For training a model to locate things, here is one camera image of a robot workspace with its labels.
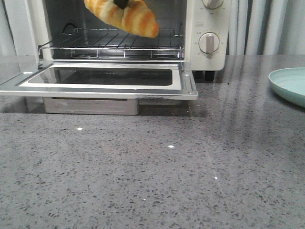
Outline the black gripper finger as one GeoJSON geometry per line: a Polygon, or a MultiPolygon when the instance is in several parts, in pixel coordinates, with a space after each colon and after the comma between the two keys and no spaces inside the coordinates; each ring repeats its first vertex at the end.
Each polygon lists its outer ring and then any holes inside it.
{"type": "Polygon", "coordinates": [[[129,0],[114,0],[113,2],[123,10],[128,6],[129,0]]]}

